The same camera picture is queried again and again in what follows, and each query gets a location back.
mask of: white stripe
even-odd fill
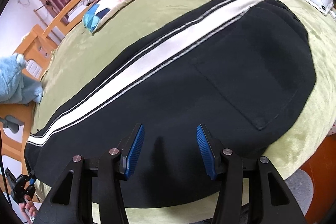
[[[115,99],[119,98],[120,96],[122,96],[124,93],[126,93],[127,91],[129,91],[130,89],[134,88],[136,85],[140,84],[141,82],[145,81],[148,77],[152,76],[154,73],[158,72],[159,70],[161,70],[162,68],[168,66],[170,63],[172,63],[173,61],[175,61],[176,59],[180,58],[181,56],[185,55],[186,53],[190,52],[192,49],[194,49],[195,47],[197,47],[199,44],[201,44],[202,42],[204,42],[205,40],[207,40],[209,37],[213,36],[214,34],[218,33],[219,31],[223,30],[224,28],[226,28],[227,26],[231,25],[232,23],[236,22],[237,20],[239,20],[240,18],[242,18],[247,11],[249,10],[249,8],[247,8],[246,10],[244,10],[239,16],[235,17],[233,20],[229,21],[228,23],[224,24],[223,26],[221,26],[220,28],[214,30],[213,32],[209,33],[206,37],[202,38],[200,41],[198,41],[196,44],[194,44],[193,46],[189,47],[188,49],[186,49],[184,52],[182,52],[181,54],[179,54],[178,56],[170,59],[168,62],[162,64],[159,68],[155,69],[154,71],[152,71],[151,73],[149,73],[148,75],[146,75],[145,77],[141,78],[139,81],[137,81],[136,83],[134,83],[133,85],[129,86],[127,89],[123,90],[121,93],[119,93],[117,96],[112,97],[112,99],[110,99],[109,101],[107,101],[106,103],[104,103],[103,105],[101,105],[99,108],[95,109],[94,111],[86,114],[85,116],[83,116],[81,119],[79,119],[78,121],[69,124],[68,126],[56,130],[53,133],[51,133],[49,135],[49,137],[47,138],[47,140],[44,142],[46,143],[49,138],[54,135],[55,133],[58,133],[60,131],[63,131],[65,129],[68,129],[69,127],[72,127],[78,123],[80,123],[81,121],[85,120],[86,118],[88,118],[89,116],[95,114],[97,111],[101,110],[103,107],[107,106],[108,104],[110,104],[111,102],[113,102]],[[43,146],[43,145],[37,145],[35,143],[31,143],[28,142],[32,145],[35,146]]]
[[[35,138],[30,136],[28,142],[34,145],[42,146],[49,139],[49,136],[59,128],[70,125],[74,121],[85,116],[93,109],[116,95],[128,85],[132,84],[143,75],[150,72],[155,67],[164,63],[167,59],[181,52],[186,47],[199,40],[209,32],[223,25],[225,22],[238,16],[251,6],[264,0],[236,0],[213,13],[209,14],[199,23],[192,25],[173,37],[162,42],[160,45],[140,57],[119,75],[113,78],[109,83],[97,91],[87,101],[83,102],[70,113],[62,116],[46,132],[43,137]]]

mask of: bed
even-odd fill
[[[77,1],[72,0],[42,34],[46,36],[57,26],[66,37],[52,53],[51,62],[42,77],[44,96],[34,110],[30,130],[33,134],[46,125],[59,106],[83,88],[127,46],[210,0],[135,0],[94,35],[85,30],[82,24],[76,25],[84,11],[68,25],[60,22]],[[313,92],[298,120],[265,152],[286,179],[313,155],[336,118],[336,49],[333,42],[336,23],[330,15],[322,15],[303,0],[280,1],[298,16],[309,33],[317,76]],[[25,126],[29,127],[32,120],[26,117],[25,122]],[[50,189],[39,181],[36,182],[36,188],[36,194],[41,199]],[[247,190],[248,184],[245,182],[244,204],[248,202]],[[130,223],[191,223],[211,218],[216,199],[217,194],[214,194],[184,205],[151,209],[127,208],[126,212]],[[99,223],[98,205],[93,203],[92,207],[94,222]]]
[[[67,13],[68,22],[73,21],[82,11],[84,11],[90,0],[81,0],[70,12]]]

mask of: cable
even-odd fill
[[[28,1],[28,3],[22,3],[20,0],[18,0],[17,3],[20,3],[24,7],[28,7],[30,5],[30,1],[29,0],[27,0],[27,1]]]
[[[0,151],[2,151],[2,138],[1,138],[1,132],[0,132]],[[10,199],[10,196],[9,196],[9,193],[8,193],[7,181],[6,181],[6,178],[5,178],[5,171],[4,171],[4,169],[3,169],[2,155],[1,155],[1,157],[0,157],[0,168],[1,168],[2,179],[3,179],[3,183],[4,183],[4,185],[5,185],[5,191],[6,191],[6,194],[7,194],[8,202],[9,202],[10,206],[13,208],[13,205],[12,205],[12,202],[11,202],[11,199]]]

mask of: metal screw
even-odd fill
[[[232,155],[232,150],[229,149],[229,148],[225,148],[225,149],[223,149],[223,154],[227,155],[227,156],[230,156],[230,155]]]
[[[112,148],[112,149],[110,149],[109,153],[110,153],[111,155],[116,155],[116,154],[119,153],[119,149],[118,149],[118,148]]]
[[[82,156],[77,155],[77,156],[74,156],[74,157],[72,158],[72,161],[73,161],[73,162],[79,162],[79,161],[81,161],[81,159],[82,159]]]
[[[269,162],[269,159],[267,157],[262,156],[260,157],[260,161],[264,164],[267,164]]]

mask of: human hand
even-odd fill
[[[19,207],[20,207],[20,210],[21,210],[23,216],[27,220],[27,222],[29,224],[31,224],[30,217],[34,217],[34,218],[36,217],[37,209],[36,209],[32,199],[30,198],[30,196],[25,195],[24,199],[26,200],[26,203],[19,203]]]

